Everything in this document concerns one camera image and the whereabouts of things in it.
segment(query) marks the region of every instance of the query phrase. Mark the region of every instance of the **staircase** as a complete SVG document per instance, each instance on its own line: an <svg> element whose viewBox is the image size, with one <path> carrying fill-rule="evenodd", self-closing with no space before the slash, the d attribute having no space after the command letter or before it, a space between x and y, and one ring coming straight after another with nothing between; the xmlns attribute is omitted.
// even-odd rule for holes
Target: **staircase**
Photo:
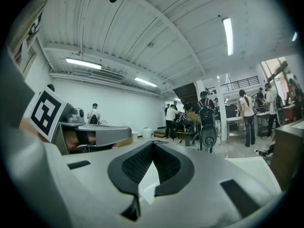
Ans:
<svg viewBox="0 0 304 228"><path fill-rule="evenodd" d="M154 137L164 138L165 137L166 128L160 128L157 131L154 131Z"/></svg>
<svg viewBox="0 0 304 228"><path fill-rule="evenodd" d="M196 87L194 83L174 89L174 92L184 105L185 104L196 105L198 102L198 96L196 93Z"/></svg>

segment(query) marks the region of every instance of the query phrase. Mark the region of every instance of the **woman with long hair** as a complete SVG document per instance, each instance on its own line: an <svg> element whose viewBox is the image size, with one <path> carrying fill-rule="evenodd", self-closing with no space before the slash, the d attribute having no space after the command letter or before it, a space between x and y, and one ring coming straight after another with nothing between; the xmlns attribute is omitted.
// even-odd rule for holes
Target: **woman with long hair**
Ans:
<svg viewBox="0 0 304 228"><path fill-rule="evenodd" d="M241 104L241 113L243 116L243 121L245 122L246 126L246 147L250 147L251 144L255 144L256 137L255 137L255 113L252 108L252 99L246 95L244 90L239 91L239 96L242 97L240 99Z"/></svg>

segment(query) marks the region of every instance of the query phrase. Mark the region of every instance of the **ceiling light fixture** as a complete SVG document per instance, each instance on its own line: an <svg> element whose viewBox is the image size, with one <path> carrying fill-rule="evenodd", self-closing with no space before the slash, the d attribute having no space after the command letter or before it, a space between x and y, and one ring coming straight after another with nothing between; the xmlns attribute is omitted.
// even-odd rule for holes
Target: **ceiling light fixture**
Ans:
<svg viewBox="0 0 304 228"><path fill-rule="evenodd" d="M293 37L292 41L295 41L297 37L298 37L298 33L294 32L294 37Z"/></svg>
<svg viewBox="0 0 304 228"><path fill-rule="evenodd" d="M136 81L139 81L139 82L142 82L142 83L144 83L144 84L153 86L153 87L157 87L157 85L155 85L155 84L153 84L153 83L150 83L150 82L148 82L148 81L145 81L145 80L143 80L143 79L141 79L141 78L135 78L135 80L136 80Z"/></svg>
<svg viewBox="0 0 304 228"><path fill-rule="evenodd" d="M228 56L230 56L233 54L233 33L232 33L231 19L230 18L223 19L223 24L225 27L225 33L227 39Z"/></svg>
<svg viewBox="0 0 304 228"><path fill-rule="evenodd" d="M101 65L95 64L95 63L86 62L86 61L83 61L83 60L66 58L66 62L67 63L72 63L72 64L77 64L77 65L81 65L81 66L87 66L87 67L92 67L92 68L96 68L96 69L101 69Z"/></svg>

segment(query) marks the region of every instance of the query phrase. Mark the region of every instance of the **jeans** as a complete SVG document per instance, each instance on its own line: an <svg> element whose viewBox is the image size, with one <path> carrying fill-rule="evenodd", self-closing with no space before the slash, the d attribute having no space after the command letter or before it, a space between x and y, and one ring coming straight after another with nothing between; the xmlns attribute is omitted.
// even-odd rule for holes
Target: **jeans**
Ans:
<svg viewBox="0 0 304 228"><path fill-rule="evenodd" d="M280 124L279 124L279 121L277 119L276 114L273 114L273 115L269 114L269 118L268 118L268 134L267 134L268 137L271 136L271 130L272 130L272 125L274 124L274 120L275 120L275 124L276 124L275 127L276 128L279 127Z"/></svg>
<svg viewBox="0 0 304 228"><path fill-rule="evenodd" d="M256 137L255 137L255 116L244 116L244 122L246 126L246 143L245 145L247 147L250 146L250 140L251 144L255 144Z"/></svg>
<svg viewBox="0 0 304 228"><path fill-rule="evenodd" d="M170 129L171 138L173 138L173 122L170 120L166 120L166 138L168 138L169 129Z"/></svg>

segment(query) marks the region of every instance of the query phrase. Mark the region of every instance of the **white bucket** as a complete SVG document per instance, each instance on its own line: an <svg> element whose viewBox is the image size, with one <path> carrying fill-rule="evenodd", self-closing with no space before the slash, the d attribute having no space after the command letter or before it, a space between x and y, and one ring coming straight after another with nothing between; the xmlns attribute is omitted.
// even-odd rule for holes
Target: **white bucket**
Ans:
<svg viewBox="0 0 304 228"><path fill-rule="evenodd" d="M137 131L132 131L132 142L136 142L138 137L138 132Z"/></svg>
<svg viewBox="0 0 304 228"><path fill-rule="evenodd" d="M151 139L152 138L152 132L153 130L150 128L144 128L142 130L142 136L144 139Z"/></svg>

